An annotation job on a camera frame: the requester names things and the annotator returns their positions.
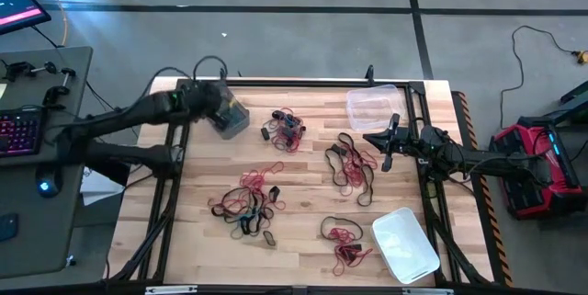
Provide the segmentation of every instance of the gray desk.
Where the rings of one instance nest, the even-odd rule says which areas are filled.
[[[0,54],[0,58],[8,63],[27,61],[41,66],[51,61],[58,69],[73,68],[77,77],[68,84],[70,95],[61,98],[60,103],[74,115],[77,115],[82,102],[91,57],[92,49],[89,47],[61,49],[59,53],[47,50]],[[0,67],[0,75],[3,74],[4,69]],[[8,83],[0,98],[0,109],[40,105],[45,91],[54,85],[61,85],[63,78],[62,74],[46,73],[39,74],[37,78],[20,77],[15,83]],[[47,126],[73,120],[74,117],[68,114],[52,112]],[[31,160],[47,161],[54,156],[55,149],[43,144],[39,155]],[[39,195],[35,170],[35,165],[3,168],[0,161],[0,215],[15,212],[19,218],[17,237],[0,243],[0,278],[47,273],[65,266],[84,166],[64,167],[62,192],[52,199]]]

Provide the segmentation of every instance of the computer mouse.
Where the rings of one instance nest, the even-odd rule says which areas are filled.
[[[53,198],[62,191],[62,169],[56,165],[39,165],[35,181],[42,197]]]

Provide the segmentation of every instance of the red machine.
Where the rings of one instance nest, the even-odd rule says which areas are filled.
[[[517,219],[557,217],[586,209],[585,188],[578,181],[555,127],[569,117],[571,110],[560,108],[546,117],[522,117],[491,139],[491,150],[500,153],[534,155],[548,151],[545,157],[552,180],[549,186],[523,186],[501,178],[504,202]]]

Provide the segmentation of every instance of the tangled rubber bands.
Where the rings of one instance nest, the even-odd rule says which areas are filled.
[[[257,236],[262,230],[269,228],[274,210],[283,210],[286,203],[277,200],[279,188],[273,186],[267,194],[263,187],[266,183],[265,175],[269,172],[276,174],[284,170],[284,163],[277,162],[261,171],[251,170],[242,175],[239,186],[222,196],[220,202],[209,200],[210,212],[215,217],[222,217],[226,223],[235,223],[231,231],[232,239],[241,239],[244,235]],[[270,231],[263,231],[267,244],[274,246],[276,241]]]
[[[357,227],[358,235],[342,227],[333,227],[326,233],[325,223],[329,220],[344,221]],[[355,221],[350,221],[345,218],[329,216],[323,219],[321,222],[321,235],[323,238],[337,243],[334,247],[334,256],[337,259],[337,263],[333,267],[333,274],[337,277],[343,275],[345,267],[357,267],[360,265],[366,255],[373,250],[370,248],[362,253],[361,244],[353,244],[354,241],[358,241],[364,236],[364,231]]]
[[[295,153],[306,130],[303,124],[304,121],[300,117],[294,117],[292,109],[282,108],[272,112],[272,119],[264,123],[261,133],[266,141],[270,140],[274,144],[276,149]]]
[[[357,204],[367,207],[373,200],[374,169],[378,167],[378,163],[368,152],[358,152],[349,134],[339,133],[337,139],[340,145],[334,143],[324,151],[327,163],[333,171],[333,183],[339,187],[343,196],[350,196],[354,188],[365,184],[363,192],[357,196]],[[334,161],[338,161],[340,170],[337,171]]]

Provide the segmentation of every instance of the white paper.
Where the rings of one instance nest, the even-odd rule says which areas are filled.
[[[82,178],[82,188],[80,192],[84,198],[84,205],[90,205],[101,199],[109,198],[122,192],[123,186],[110,180],[106,176],[100,175],[98,172],[93,172],[87,167],[84,169],[84,177]]]

